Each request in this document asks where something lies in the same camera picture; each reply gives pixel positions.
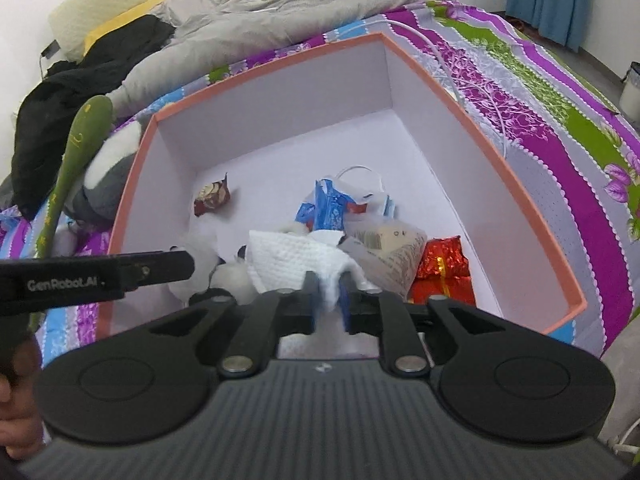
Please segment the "bed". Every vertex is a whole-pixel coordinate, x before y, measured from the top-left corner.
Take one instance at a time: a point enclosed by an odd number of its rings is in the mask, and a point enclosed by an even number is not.
[[[54,31],[66,34],[60,23],[82,13],[81,1],[54,13]],[[601,355],[628,323],[640,287],[640,140],[616,107],[502,18],[456,0],[342,0],[339,12],[327,3],[313,13],[292,1],[165,0],[155,7],[151,12],[177,33],[110,94],[119,128],[144,128],[185,96],[274,59],[382,32],[455,94],[452,76],[466,111],[538,206],[587,299],[586,311],[551,335]],[[119,5],[109,14],[127,10]],[[103,11],[60,41],[66,51],[77,52],[82,32],[112,17]],[[241,29],[232,26],[239,18]],[[45,208],[33,222],[4,212],[1,257],[33,256]],[[109,236],[90,235],[78,255],[105,253]],[[50,312],[38,333],[44,361],[109,333],[105,323],[97,305]]]

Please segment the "silver bolt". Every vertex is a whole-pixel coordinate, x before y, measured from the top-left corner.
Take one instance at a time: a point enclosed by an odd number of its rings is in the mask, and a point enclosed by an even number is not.
[[[417,355],[405,355],[396,359],[396,368],[401,372],[421,372],[426,367],[426,359]]]
[[[224,361],[222,361],[222,367],[229,373],[239,374],[247,371],[254,365],[254,362],[251,361],[246,355],[232,355],[226,357]]]

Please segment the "green massage hammer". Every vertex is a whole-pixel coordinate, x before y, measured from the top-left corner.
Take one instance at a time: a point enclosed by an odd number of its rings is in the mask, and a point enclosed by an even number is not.
[[[69,130],[56,186],[49,197],[44,228],[36,241],[37,258],[47,258],[51,254],[53,237],[66,197],[109,135],[112,121],[113,104],[104,95],[89,99],[76,114]]]

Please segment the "red wrapper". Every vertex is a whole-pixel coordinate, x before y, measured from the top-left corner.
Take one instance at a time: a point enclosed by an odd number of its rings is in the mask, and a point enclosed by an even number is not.
[[[231,193],[229,193],[225,175],[224,180],[207,184],[200,190],[196,200],[193,201],[193,213],[196,216],[202,216],[206,212],[215,211],[229,200],[231,200]]]
[[[471,285],[471,277],[455,276],[453,278],[428,278],[415,280],[409,291],[409,298],[418,304],[425,303],[429,296],[443,294],[453,300],[476,306],[476,297]]]
[[[460,237],[455,236],[427,242],[415,277],[417,280],[424,280],[435,276],[453,278],[470,275],[469,260],[462,253]]]

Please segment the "barcode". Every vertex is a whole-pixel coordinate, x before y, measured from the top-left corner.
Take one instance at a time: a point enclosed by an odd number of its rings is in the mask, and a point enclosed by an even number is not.
[[[382,237],[380,233],[371,231],[358,231],[355,237],[360,240],[367,249],[382,250]]]

